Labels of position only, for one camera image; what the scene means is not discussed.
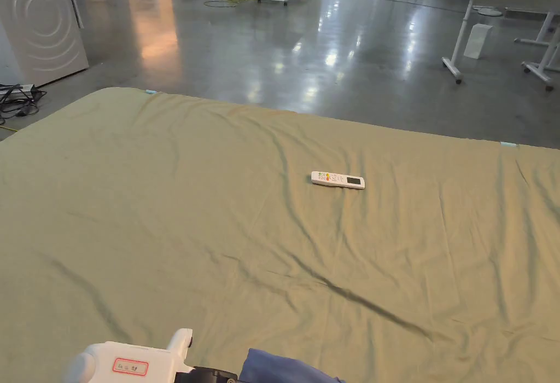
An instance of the label sticker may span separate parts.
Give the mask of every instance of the label sticker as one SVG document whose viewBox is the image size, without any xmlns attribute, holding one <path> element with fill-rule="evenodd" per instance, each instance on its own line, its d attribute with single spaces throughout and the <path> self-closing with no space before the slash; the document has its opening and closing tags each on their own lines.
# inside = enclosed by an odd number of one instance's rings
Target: label sticker
<svg viewBox="0 0 560 383">
<path fill-rule="evenodd" d="M 115 373 L 132 374 L 144 377 L 148 372 L 148 363 L 136 361 L 135 359 L 117 358 L 113 364 Z"/>
</svg>

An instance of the white remote control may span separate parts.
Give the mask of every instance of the white remote control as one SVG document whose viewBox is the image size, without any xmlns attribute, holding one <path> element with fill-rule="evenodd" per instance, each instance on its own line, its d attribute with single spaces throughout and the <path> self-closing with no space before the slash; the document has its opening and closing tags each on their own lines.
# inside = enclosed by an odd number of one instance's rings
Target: white remote control
<svg viewBox="0 0 560 383">
<path fill-rule="evenodd" d="M 342 188 L 364 189 L 366 181 L 363 177 L 327 173 L 324 171 L 312 171 L 311 181 L 316 185 L 338 186 Z"/>
</svg>

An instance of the white box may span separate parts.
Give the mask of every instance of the white box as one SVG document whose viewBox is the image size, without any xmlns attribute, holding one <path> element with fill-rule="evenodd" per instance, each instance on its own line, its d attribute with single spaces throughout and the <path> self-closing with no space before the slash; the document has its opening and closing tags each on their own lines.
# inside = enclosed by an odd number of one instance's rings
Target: white box
<svg viewBox="0 0 560 383">
<path fill-rule="evenodd" d="M 466 57 L 478 59 L 481 57 L 482 48 L 485 45 L 486 37 L 492 26 L 486 24 L 475 24 L 470 31 L 469 41 L 466 43 L 465 53 Z"/>
</svg>

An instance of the polished floor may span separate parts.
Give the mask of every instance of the polished floor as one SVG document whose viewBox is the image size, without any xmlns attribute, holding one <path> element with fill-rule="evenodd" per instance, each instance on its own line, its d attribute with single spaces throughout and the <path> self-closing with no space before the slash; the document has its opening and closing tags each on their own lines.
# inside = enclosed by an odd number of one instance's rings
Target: polished floor
<svg viewBox="0 0 560 383">
<path fill-rule="evenodd" d="M 465 80 L 456 85 L 441 57 L 451 56 L 468 0 L 77 1 L 90 69 L 44 87 L 38 115 L 6 126 L 24 127 L 100 88 L 132 86 L 560 148 L 560 87 L 546 93 L 523 74 L 521 61 L 543 50 L 513 43 L 535 37 L 538 21 L 472 16 L 494 27 L 485 57 L 459 64 Z"/>
</svg>

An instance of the door panel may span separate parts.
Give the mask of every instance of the door panel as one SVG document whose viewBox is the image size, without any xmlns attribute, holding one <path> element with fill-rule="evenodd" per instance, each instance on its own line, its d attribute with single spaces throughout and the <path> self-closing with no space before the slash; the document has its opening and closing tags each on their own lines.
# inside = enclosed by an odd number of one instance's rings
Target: door panel
<svg viewBox="0 0 560 383">
<path fill-rule="evenodd" d="M 27 83 L 88 67 L 71 0 L 0 0 L 0 22 Z"/>
</svg>

